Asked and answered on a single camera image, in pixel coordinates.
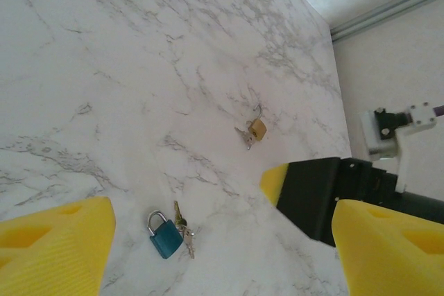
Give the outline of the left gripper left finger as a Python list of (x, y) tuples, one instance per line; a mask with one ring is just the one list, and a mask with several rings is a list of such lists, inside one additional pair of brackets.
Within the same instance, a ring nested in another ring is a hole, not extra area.
[(1, 294), (98, 295), (115, 228), (107, 197), (1, 222)]

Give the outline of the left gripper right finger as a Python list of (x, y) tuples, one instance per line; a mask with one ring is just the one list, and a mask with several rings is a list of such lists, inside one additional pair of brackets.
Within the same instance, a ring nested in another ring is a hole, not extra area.
[(350, 295), (442, 295), (443, 225), (339, 200), (332, 234)]

